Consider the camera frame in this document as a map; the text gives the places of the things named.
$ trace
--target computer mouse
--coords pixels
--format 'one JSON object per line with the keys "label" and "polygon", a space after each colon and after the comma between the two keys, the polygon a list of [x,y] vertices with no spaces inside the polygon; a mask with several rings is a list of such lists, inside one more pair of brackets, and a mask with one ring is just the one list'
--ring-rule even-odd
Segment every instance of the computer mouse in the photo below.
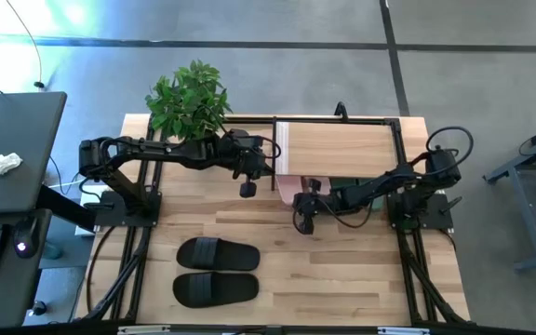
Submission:
{"label": "computer mouse", "polygon": [[27,216],[14,226],[14,249],[20,258],[31,258],[38,250],[38,220]]}

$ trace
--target green leaves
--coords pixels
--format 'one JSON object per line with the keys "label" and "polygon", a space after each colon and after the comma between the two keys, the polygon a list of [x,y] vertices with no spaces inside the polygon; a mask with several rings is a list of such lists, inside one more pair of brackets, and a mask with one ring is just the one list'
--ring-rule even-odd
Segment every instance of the green leaves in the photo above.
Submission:
{"label": "green leaves", "polygon": [[189,68],[180,67],[173,74],[172,79],[161,76],[151,95],[145,97],[153,113],[153,128],[162,128],[181,140],[201,139],[219,129],[224,110],[233,112],[226,89],[219,83],[219,71],[192,60]]}

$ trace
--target black desk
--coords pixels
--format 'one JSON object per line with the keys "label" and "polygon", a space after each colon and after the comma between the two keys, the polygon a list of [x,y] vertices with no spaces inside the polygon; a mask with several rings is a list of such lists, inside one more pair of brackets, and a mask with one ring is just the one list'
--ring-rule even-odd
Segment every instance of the black desk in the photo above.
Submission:
{"label": "black desk", "polygon": [[63,92],[0,94],[0,154],[16,153],[23,160],[0,177],[0,221],[15,224],[36,210],[42,228],[39,252],[28,260],[16,256],[11,234],[6,235],[9,243],[0,261],[0,328],[21,325],[31,306],[51,212],[93,230],[93,212],[42,185],[66,98]]}
{"label": "black desk", "polygon": [[[48,209],[37,209],[33,215],[38,219],[39,239],[45,241],[52,212]],[[0,214],[0,223],[16,224],[25,216],[22,214]],[[5,244],[0,259],[0,328],[20,326],[24,321],[26,310],[33,306],[34,295],[40,273],[38,263],[45,243],[41,243],[37,253],[29,259],[21,259],[16,255],[12,234],[5,235]]]}

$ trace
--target crumpled tissue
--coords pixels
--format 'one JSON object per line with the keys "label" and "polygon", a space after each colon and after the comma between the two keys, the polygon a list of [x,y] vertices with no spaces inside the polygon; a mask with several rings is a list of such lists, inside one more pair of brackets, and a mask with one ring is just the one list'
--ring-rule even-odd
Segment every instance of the crumpled tissue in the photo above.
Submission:
{"label": "crumpled tissue", "polygon": [[0,176],[12,168],[17,168],[21,162],[22,159],[16,153],[8,154],[7,156],[0,154]]}

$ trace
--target black slipper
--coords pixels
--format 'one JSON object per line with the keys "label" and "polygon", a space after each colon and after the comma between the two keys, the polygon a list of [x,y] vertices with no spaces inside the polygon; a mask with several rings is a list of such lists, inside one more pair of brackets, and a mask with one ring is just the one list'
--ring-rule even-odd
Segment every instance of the black slipper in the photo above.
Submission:
{"label": "black slipper", "polygon": [[219,238],[196,237],[179,247],[177,262],[190,269],[251,271],[260,263],[260,251]]}
{"label": "black slipper", "polygon": [[173,281],[173,294],[185,307],[201,308],[246,302],[258,296],[258,279],[249,274],[185,274]]}

